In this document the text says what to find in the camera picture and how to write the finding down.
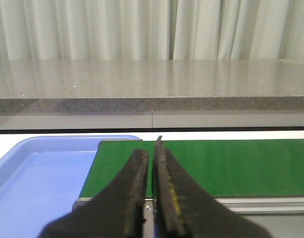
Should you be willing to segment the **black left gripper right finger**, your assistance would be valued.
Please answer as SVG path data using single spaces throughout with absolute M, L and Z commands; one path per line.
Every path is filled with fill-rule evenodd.
M 270 232 L 214 199 L 184 170 L 161 137 L 154 147 L 152 191 L 162 238 L 270 238 Z

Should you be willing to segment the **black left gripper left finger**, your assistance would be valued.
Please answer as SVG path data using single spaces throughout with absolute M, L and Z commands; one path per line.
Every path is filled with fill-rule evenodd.
M 71 213 L 47 224 L 41 238 L 140 238 L 147 187 L 148 154 L 134 149 L 113 180 Z

